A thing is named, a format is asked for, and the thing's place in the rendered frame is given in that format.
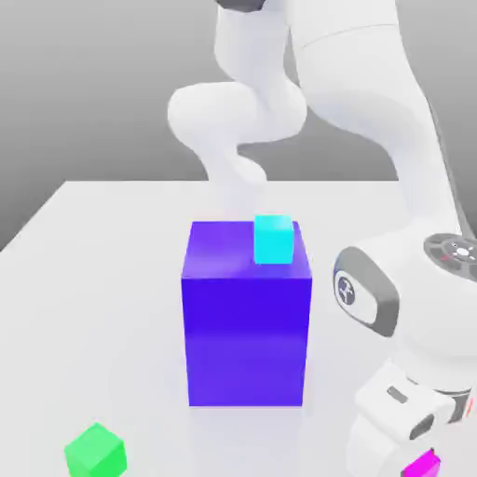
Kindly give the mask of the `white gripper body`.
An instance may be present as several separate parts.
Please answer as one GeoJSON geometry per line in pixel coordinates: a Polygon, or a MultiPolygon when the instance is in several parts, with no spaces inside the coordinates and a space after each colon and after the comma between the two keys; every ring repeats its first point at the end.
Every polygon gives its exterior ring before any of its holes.
{"type": "Polygon", "coordinates": [[[433,448],[432,432],[448,421],[447,411],[360,412],[349,434],[347,470],[352,477],[401,477],[406,466],[433,448]]]}

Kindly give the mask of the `small magenta cube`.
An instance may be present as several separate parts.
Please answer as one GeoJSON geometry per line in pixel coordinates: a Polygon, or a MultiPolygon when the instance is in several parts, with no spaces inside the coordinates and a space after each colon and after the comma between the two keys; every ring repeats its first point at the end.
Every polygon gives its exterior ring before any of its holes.
{"type": "Polygon", "coordinates": [[[401,472],[401,477],[437,477],[440,467],[441,459],[435,453],[435,450],[430,448],[406,466],[401,472]]]}

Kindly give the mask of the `small cyan cube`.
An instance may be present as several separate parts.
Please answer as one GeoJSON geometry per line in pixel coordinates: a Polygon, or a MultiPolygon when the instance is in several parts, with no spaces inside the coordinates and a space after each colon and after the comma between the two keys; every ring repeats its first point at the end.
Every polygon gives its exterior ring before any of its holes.
{"type": "Polygon", "coordinates": [[[288,265],[293,261],[294,227],[289,215],[255,215],[253,260],[258,265],[288,265]]]}

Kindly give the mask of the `small green cube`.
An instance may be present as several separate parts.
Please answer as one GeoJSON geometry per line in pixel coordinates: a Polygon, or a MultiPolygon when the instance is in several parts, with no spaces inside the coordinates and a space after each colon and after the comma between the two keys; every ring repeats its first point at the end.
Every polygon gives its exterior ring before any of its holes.
{"type": "Polygon", "coordinates": [[[100,423],[66,445],[64,455],[70,477],[121,477],[128,466],[124,441],[100,423]]]}

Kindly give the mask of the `large purple box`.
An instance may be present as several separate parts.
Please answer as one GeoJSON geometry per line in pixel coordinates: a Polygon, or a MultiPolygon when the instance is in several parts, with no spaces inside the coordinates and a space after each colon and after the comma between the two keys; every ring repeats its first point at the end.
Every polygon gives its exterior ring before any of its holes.
{"type": "Polygon", "coordinates": [[[312,274],[301,231],[286,265],[253,261],[250,222],[191,225],[181,276],[188,400],[303,402],[312,274]]]}

